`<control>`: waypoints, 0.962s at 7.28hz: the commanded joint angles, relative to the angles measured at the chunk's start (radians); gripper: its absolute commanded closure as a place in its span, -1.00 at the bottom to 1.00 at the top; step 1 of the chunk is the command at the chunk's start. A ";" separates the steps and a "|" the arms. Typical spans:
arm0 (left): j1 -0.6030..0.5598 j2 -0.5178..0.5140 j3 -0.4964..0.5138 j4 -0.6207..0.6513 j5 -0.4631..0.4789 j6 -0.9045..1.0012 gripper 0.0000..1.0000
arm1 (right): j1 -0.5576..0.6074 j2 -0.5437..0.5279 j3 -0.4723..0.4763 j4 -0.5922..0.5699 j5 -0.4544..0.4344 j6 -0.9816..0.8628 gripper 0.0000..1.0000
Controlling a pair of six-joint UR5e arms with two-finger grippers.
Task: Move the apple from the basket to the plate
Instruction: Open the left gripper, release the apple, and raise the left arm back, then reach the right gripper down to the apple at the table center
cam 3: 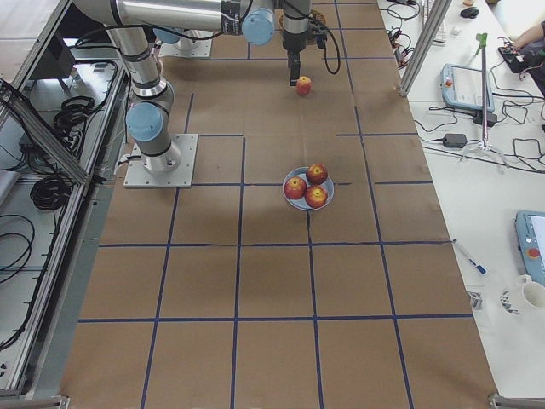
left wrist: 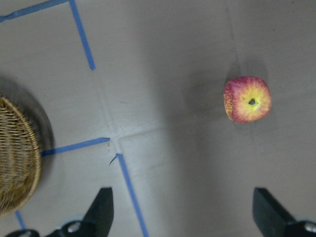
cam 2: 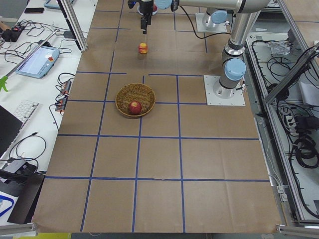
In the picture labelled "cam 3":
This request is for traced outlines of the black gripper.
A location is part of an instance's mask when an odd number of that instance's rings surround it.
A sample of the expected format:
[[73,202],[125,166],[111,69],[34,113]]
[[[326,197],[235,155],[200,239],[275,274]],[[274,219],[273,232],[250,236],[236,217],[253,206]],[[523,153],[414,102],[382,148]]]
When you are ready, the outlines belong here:
[[300,54],[307,46],[307,32],[292,33],[283,30],[283,47],[287,52],[289,68],[289,84],[296,85],[300,77]]

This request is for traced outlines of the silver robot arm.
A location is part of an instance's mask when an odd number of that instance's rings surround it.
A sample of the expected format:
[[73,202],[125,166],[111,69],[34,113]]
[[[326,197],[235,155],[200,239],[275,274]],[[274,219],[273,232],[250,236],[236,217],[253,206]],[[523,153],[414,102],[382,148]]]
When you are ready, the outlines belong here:
[[151,174],[171,173],[181,164],[181,149],[168,132],[174,91],[162,76],[146,27],[185,37],[190,31],[242,35],[251,45],[265,45],[283,12],[283,46],[290,84],[300,77],[300,53],[310,32],[308,1],[78,1],[80,11],[101,23],[131,75],[137,98],[126,125]]
[[153,33],[161,43],[172,45],[178,49],[190,49],[193,46],[191,39],[181,37],[178,31],[173,28],[170,28],[168,31],[161,28],[154,28]]

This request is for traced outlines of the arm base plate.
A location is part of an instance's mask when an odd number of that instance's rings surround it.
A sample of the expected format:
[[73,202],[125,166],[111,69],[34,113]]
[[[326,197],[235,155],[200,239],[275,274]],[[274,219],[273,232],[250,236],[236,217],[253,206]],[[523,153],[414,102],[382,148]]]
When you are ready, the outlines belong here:
[[135,143],[123,185],[126,188],[171,188],[192,186],[197,134],[172,134],[169,150],[161,156],[143,154]]
[[211,53],[211,40],[192,41],[182,39],[177,43],[163,43],[158,56],[177,57],[184,59],[209,59]]

